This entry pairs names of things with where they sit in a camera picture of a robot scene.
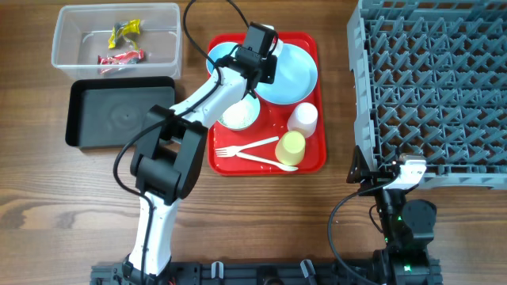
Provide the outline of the red snack wrapper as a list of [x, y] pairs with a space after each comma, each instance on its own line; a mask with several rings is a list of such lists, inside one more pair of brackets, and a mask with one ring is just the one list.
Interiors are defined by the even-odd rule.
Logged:
[[124, 53], [109, 56], [109, 57], [97, 57], [97, 64], [103, 66], [98, 73], [100, 75], [116, 73], [123, 70], [122, 65], [137, 64], [143, 61], [145, 58], [144, 50], [132, 50]]

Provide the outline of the pink plastic cup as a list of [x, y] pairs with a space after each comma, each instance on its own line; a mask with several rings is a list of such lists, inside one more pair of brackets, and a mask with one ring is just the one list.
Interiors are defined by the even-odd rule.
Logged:
[[298, 131], [305, 138], [309, 138], [315, 132], [318, 121], [318, 109], [311, 103], [298, 104], [290, 115], [287, 128], [289, 131]]

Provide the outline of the yellow snack wrapper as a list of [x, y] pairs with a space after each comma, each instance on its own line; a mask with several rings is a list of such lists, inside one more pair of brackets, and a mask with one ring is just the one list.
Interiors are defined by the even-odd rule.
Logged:
[[129, 43], [135, 50], [139, 50], [139, 46], [132, 36], [140, 34], [140, 23], [140, 19], [115, 23], [112, 28], [112, 34], [108, 40], [108, 49], [118, 48], [119, 42], [123, 40]]

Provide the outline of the green bowl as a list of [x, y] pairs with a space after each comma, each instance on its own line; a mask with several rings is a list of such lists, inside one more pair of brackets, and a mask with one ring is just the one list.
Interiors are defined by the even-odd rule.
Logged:
[[255, 122], [260, 112], [260, 101], [247, 95], [244, 99], [229, 107], [218, 119], [218, 122], [232, 131], [242, 131]]

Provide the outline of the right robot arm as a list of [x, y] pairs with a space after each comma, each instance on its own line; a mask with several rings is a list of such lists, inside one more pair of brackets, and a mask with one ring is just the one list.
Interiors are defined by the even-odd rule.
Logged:
[[442, 284], [440, 262], [429, 256], [434, 239], [436, 205], [424, 199], [408, 200], [427, 169], [422, 156], [401, 154], [386, 172], [371, 170], [356, 146], [347, 177], [359, 183], [359, 196], [375, 198], [386, 248], [376, 250], [359, 273], [376, 284]]

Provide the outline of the pile of white rice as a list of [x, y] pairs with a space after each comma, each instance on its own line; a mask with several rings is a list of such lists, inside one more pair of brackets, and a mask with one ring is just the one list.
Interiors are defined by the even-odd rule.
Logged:
[[243, 129], [256, 119], [257, 109], [251, 101], [240, 101], [229, 107], [221, 117], [221, 124], [230, 129]]

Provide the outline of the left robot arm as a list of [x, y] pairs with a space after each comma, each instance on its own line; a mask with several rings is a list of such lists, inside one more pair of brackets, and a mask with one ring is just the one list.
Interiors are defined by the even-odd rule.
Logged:
[[268, 47], [238, 46], [214, 62], [211, 77], [185, 101], [151, 108], [142, 131], [126, 144], [135, 147], [131, 192], [140, 202], [135, 245], [122, 266], [129, 283], [165, 280], [177, 209], [200, 175], [209, 128], [257, 84], [273, 83], [277, 60]]

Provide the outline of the yellow plastic cup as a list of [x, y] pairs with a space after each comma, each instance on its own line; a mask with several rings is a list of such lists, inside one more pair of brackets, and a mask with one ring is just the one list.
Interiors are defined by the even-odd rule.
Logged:
[[276, 145], [276, 159], [285, 165], [298, 165], [304, 158], [305, 149], [305, 137], [298, 131], [288, 131]]

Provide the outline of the white napkin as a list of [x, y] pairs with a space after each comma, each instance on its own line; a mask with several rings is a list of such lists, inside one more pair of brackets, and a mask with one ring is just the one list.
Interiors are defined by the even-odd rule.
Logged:
[[284, 43], [280, 39], [278, 32], [272, 25], [261, 24], [261, 27], [264, 29], [264, 36], [261, 42], [261, 57], [263, 59], [271, 55], [279, 57], [283, 50]]

